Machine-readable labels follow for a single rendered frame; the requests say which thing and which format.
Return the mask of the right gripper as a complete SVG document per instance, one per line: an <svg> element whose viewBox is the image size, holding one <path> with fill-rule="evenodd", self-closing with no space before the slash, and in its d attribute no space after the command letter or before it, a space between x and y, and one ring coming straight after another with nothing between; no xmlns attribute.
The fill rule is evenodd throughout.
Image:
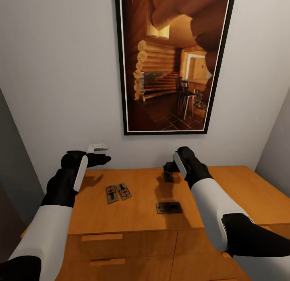
<svg viewBox="0 0 290 281"><path fill-rule="evenodd" d="M167 173L179 173L180 170L178 170L177 166L175 165L174 161L173 162L167 162L165 166L163 166L164 172Z"/></svg>

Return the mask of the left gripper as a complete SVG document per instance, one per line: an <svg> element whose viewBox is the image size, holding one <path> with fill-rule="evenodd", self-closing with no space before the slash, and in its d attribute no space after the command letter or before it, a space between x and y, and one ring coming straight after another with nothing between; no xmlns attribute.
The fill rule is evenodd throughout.
<svg viewBox="0 0 290 281"><path fill-rule="evenodd" d="M110 156L106 156L106 154L92 154L90 153L90 155L93 158L93 163L90 167L94 167L96 165L104 165L106 164L106 162L109 162L111 160Z"/></svg>

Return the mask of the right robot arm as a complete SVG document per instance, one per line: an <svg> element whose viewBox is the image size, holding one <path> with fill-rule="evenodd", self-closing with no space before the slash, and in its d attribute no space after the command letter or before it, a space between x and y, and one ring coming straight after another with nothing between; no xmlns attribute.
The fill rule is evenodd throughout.
<svg viewBox="0 0 290 281"><path fill-rule="evenodd" d="M290 281L290 240L256 225L190 148L178 149L163 168L180 172L188 182L206 234L219 252L227 252L252 281Z"/></svg>

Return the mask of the mousetrap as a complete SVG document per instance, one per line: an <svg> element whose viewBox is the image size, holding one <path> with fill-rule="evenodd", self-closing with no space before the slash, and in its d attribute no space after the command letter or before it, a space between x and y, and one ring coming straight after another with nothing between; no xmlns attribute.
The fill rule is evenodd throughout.
<svg viewBox="0 0 290 281"><path fill-rule="evenodd" d="M160 202L156 203L157 214L182 213L179 202Z"/></svg>
<svg viewBox="0 0 290 281"><path fill-rule="evenodd" d="M106 194L107 194L108 204L119 201L115 185L106 187Z"/></svg>
<svg viewBox="0 0 290 281"><path fill-rule="evenodd" d="M131 192L129 191L129 189L127 188L124 182L117 184L115 187L118 190L118 193L120 194L123 201L132 197Z"/></svg>
<svg viewBox="0 0 290 281"><path fill-rule="evenodd" d="M174 182L173 173L165 172L164 177L165 177L165 182L171 182L171 183Z"/></svg>

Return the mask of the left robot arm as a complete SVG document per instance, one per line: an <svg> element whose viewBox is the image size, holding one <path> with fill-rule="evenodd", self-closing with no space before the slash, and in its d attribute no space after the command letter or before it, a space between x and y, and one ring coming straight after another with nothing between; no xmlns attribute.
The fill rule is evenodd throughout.
<svg viewBox="0 0 290 281"><path fill-rule="evenodd" d="M0 281L55 281L62 267L70 219L86 168L111 160L96 151L106 144L89 145L84 151L67 151L61 169L47 184L47 194L10 258L0 264Z"/></svg>

